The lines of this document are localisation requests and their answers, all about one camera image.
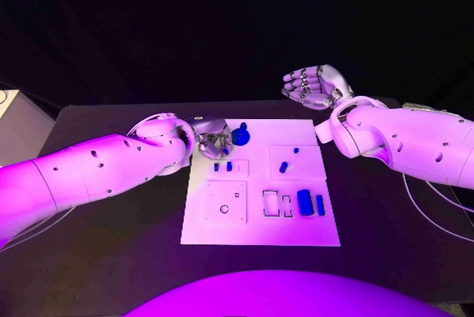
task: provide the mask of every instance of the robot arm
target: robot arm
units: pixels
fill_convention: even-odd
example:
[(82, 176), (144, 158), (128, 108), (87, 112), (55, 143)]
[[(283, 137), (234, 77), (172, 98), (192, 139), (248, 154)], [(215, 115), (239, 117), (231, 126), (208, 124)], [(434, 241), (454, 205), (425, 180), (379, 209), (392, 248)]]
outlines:
[(55, 213), (180, 170), (190, 164), (196, 142), (208, 158), (221, 158), (231, 151), (229, 137), (222, 119), (196, 117), (185, 122), (173, 114), (157, 114), (126, 136), (92, 139), (0, 168), (0, 248)]
[(389, 109), (381, 101), (355, 97), (329, 65), (293, 72), (284, 77), (291, 79), (283, 93), (313, 109), (333, 108), (330, 119), (316, 126), (321, 143), (333, 140), (349, 158), (375, 157), (414, 177), (474, 189), (474, 122), (425, 108)]

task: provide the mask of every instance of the white board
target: white board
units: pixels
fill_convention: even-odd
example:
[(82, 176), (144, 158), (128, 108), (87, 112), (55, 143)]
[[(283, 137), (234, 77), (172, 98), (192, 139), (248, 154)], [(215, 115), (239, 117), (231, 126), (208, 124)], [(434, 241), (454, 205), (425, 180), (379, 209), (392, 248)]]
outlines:
[[(226, 121), (231, 130), (247, 123), (249, 142), (218, 161), (195, 149), (180, 243), (340, 246), (313, 121)], [(310, 191), (311, 216), (300, 214), (298, 190)], [(323, 197), (324, 216), (316, 195)]]

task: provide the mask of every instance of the black table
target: black table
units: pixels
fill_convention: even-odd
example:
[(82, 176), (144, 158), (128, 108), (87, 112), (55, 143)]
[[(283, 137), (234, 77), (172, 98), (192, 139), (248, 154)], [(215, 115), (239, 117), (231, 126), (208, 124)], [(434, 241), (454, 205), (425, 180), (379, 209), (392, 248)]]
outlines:
[[(382, 99), (391, 107), (394, 99)], [(149, 115), (182, 118), (311, 118), (293, 101), (71, 106), (42, 155), (126, 134)], [(128, 312), (183, 284), (241, 270), (311, 270), (368, 281), (432, 302), (474, 301), (474, 244), (424, 219), (401, 173), (366, 157), (321, 146), (342, 247), (180, 245), (190, 168), (118, 196), (79, 206), (38, 237), (0, 254), (2, 316), (98, 316)], [(409, 178), (415, 200), (434, 220), (474, 238), (463, 210)]]

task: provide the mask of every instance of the metal hand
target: metal hand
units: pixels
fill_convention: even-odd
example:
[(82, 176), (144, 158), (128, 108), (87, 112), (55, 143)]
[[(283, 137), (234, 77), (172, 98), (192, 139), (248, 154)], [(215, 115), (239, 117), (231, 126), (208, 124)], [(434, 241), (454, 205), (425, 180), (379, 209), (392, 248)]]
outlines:
[(284, 76), (283, 94), (314, 110), (337, 107), (353, 97), (343, 75), (332, 65), (298, 69)]
[(231, 152), (231, 129), (224, 118), (195, 117), (186, 120), (195, 131), (199, 152), (216, 160)]

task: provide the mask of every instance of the robotic hand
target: robotic hand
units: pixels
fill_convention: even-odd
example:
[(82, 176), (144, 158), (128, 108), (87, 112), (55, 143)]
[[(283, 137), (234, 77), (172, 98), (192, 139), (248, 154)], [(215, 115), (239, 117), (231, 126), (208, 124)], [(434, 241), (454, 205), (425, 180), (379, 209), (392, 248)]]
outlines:
[(396, 171), (435, 183), (474, 189), (474, 122), (427, 108), (396, 108), (358, 96), (330, 65), (284, 76), (283, 93), (314, 110), (332, 108), (316, 126), (321, 143), (334, 141), (353, 158), (375, 157)]
[(104, 136), (0, 168), (0, 248), (25, 228), (58, 212), (189, 166), (196, 142), (211, 159), (229, 153), (225, 119), (183, 121), (173, 114), (157, 114), (126, 136)]

